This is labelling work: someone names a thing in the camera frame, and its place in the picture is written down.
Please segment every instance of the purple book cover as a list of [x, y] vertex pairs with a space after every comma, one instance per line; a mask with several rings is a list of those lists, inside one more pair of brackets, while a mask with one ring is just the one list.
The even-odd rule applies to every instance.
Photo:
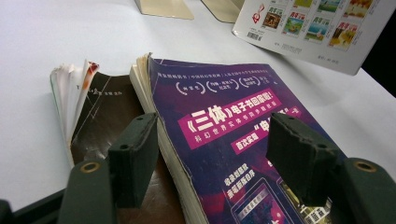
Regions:
[[303, 223], [265, 158], [269, 118], [286, 113], [330, 137], [271, 66], [149, 58], [148, 67], [154, 104], [209, 223]]

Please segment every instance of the open book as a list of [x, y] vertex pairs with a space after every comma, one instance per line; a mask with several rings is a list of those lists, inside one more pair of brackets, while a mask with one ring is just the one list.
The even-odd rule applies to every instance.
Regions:
[[355, 75], [394, 0], [246, 0], [233, 33], [258, 47]]
[[71, 166], [104, 159], [133, 118], [143, 113], [129, 76], [98, 72], [97, 63], [62, 64], [50, 84]]
[[331, 140], [269, 64], [136, 60], [130, 79], [157, 112], [159, 145], [188, 223], [329, 223], [299, 204], [266, 158], [269, 118], [299, 118]]

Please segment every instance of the magazine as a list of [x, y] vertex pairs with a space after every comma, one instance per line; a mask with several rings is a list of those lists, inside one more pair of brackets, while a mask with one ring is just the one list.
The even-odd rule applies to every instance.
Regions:
[[233, 33], [258, 47], [356, 75], [394, 0], [246, 0]]

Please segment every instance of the book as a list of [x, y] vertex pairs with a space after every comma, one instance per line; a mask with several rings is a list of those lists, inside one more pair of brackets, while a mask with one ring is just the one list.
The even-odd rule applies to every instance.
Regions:
[[62, 64], [50, 73], [64, 145], [71, 167], [105, 159], [107, 150], [143, 109], [128, 75], [109, 76], [99, 64]]
[[393, 0], [246, 0], [233, 34], [263, 49], [356, 75]]
[[303, 206], [265, 157], [274, 112], [332, 140], [269, 64], [149, 53], [130, 79], [144, 111], [159, 114], [160, 151], [188, 223], [331, 223], [331, 201]]

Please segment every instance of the white table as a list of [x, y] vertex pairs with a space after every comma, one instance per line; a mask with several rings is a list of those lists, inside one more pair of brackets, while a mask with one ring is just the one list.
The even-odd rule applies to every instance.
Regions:
[[134, 60], [269, 63], [349, 157], [396, 179], [396, 99], [362, 69], [336, 73], [254, 47], [199, 0], [193, 21], [146, 16], [134, 0], [0, 1], [0, 198], [12, 210], [63, 189], [70, 166], [50, 89], [62, 63], [126, 75]]

